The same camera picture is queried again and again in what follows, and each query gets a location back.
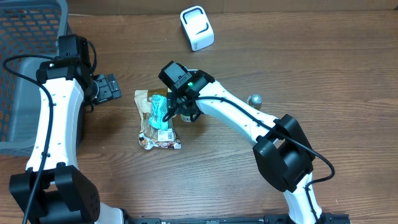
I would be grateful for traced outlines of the white barcode scanner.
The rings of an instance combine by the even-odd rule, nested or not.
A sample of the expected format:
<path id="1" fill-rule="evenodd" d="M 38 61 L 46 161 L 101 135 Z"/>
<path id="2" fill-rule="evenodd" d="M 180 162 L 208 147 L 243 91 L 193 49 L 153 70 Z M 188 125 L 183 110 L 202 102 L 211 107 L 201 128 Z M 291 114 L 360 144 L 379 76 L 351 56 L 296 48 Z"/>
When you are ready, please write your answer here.
<path id="1" fill-rule="evenodd" d="M 180 23 L 192 51 L 199 51 L 214 43 L 215 34 L 201 6 L 192 6 L 182 11 Z"/>

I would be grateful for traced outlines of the grey plastic mesh basket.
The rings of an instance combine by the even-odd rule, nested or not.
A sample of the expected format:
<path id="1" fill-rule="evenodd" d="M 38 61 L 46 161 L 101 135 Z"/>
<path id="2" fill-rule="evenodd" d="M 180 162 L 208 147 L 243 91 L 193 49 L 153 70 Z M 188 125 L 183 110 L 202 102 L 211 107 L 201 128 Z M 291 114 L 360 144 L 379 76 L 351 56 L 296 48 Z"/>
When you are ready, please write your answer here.
<path id="1" fill-rule="evenodd" d="M 56 57 L 58 38 L 72 34 L 63 0 L 1 1 L 1 154 L 28 156 L 34 148 L 40 115 L 36 78 L 46 56 Z"/>

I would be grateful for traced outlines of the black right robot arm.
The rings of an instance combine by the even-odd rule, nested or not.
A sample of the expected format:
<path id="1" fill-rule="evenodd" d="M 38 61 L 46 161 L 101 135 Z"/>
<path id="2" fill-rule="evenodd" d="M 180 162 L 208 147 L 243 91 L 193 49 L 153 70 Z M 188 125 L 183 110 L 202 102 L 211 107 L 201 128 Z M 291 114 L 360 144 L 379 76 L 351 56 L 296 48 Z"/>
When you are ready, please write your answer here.
<path id="1" fill-rule="evenodd" d="M 222 121 L 250 143 L 259 173 L 283 193 L 290 222 L 325 222 L 312 188 L 312 162 L 319 153 L 295 118 L 287 114 L 279 119 L 249 106 L 202 70 L 166 69 L 159 79 L 171 91 L 164 120 L 186 113 L 190 121 L 201 114 Z"/>

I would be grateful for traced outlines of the clear bottle yellow liquid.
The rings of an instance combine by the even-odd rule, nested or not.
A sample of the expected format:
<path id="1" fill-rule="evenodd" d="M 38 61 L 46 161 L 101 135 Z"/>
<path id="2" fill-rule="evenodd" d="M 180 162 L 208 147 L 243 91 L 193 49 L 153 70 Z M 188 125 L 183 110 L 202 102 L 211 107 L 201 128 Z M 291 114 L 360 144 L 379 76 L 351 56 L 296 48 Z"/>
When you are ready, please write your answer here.
<path id="1" fill-rule="evenodd" d="M 253 94 L 248 97 L 247 104 L 256 110 L 260 110 L 262 106 L 262 97 L 258 94 Z"/>

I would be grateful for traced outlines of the teal white snack packet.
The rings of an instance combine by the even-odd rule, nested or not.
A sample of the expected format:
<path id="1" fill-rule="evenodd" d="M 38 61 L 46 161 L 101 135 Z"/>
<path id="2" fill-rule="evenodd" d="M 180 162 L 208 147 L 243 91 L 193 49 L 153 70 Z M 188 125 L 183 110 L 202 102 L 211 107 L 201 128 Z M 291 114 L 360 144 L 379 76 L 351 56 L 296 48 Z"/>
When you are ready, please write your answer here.
<path id="1" fill-rule="evenodd" d="M 155 129 L 166 130 L 169 128 L 167 121 L 163 121 L 167 114 L 167 98 L 162 95 L 152 96 L 152 107 L 149 124 Z"/>

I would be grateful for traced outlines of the brown patterned snack packet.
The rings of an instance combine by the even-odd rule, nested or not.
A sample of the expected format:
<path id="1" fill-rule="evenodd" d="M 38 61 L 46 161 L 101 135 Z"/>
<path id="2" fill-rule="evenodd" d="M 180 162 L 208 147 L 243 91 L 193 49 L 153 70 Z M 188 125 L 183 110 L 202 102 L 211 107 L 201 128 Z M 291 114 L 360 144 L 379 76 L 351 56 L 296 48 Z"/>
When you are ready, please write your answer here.
<path id="1" fill-rule="evenodd" d="M 139 134 L 139 144 L 145 150 L 151 150 L 153 147 L 165 149 L 181 149 L 180 138 L 173 128 L 167 130 L 156 129 L 155 133 L 147 137 L 144 133 Z"/>

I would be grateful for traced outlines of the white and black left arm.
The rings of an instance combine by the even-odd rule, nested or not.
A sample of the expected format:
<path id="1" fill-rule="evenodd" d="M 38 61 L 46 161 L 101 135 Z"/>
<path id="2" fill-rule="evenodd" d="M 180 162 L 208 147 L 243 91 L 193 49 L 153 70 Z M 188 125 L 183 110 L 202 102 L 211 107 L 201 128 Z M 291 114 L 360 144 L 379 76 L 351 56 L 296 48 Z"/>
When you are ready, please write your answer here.
<path id="1" fill-rule="evenodd" d="M 13 75 L 40 88 L 40 116 L 25 172 L 11 176 L 9 190 L 24 223 L 130 223 L 121 208 L 100 200 L 96 186 L 79 170 L 76 148 L 85 105 L 121 97 L 116 78 L 91 74 L 79 58 L 44 56 L 37 78 Z"/>

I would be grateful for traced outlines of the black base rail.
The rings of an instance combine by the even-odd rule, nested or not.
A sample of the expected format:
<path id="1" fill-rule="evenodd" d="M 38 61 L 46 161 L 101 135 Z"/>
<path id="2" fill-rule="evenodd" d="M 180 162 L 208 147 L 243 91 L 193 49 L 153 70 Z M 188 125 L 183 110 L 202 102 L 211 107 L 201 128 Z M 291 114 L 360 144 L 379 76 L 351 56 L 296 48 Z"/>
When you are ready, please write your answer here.
<path id="1" fill-rule="evenodd" d="M 323 213 L 320 223 L 350 224 L 349 215 L 334 215 Z M 235 218 L 186 218 L 162 220 L 159 218 L 131 218 L 128 216 L 124 223 L 130 224 L 288 224 L 294 223 L 289 215 L 265 215 L 264 217 L 235 217 Z"/>

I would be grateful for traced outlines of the green lid white jar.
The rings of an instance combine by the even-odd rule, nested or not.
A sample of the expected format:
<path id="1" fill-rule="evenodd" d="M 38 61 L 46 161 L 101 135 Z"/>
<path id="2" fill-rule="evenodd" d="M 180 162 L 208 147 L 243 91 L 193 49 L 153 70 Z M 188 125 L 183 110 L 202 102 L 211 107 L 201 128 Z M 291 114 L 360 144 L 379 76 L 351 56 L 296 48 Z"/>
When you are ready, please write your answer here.
<path id="1" fill-rule="evenodd" d="M 193 115 L 192 115 L 192 114 L 181 114 L 180 117 L 181 117 L 181 119 L 182 119 L 184 122 L 189 122 L 189 123 L 191 123 L 191 122 L 193 121 Z"/>

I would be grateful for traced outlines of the beige brown paper pouch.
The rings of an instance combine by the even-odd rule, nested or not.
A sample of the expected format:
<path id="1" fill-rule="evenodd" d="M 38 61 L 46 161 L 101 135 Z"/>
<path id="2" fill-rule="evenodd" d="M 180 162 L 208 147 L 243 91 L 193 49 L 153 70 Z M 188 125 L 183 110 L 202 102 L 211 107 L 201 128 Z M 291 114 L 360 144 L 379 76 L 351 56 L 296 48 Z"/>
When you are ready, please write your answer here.
<path id="1" fill-rule="evenodd" d="M 147 137 L 150 137 L 155 133 L 155 128 L 149 124 L 149 118 L 152 107 L 152 96 L 162 95 L 167 97 L 169 90 L 167 88 L 155 89 L 155 90 L 136 90 L 134 101 L 136 103 L 139 115 L 141 117 L 141 130 L 140 133 L 144 133 Z M 172 120 L 168 120 L 169 128 L 173 128 Z"/>

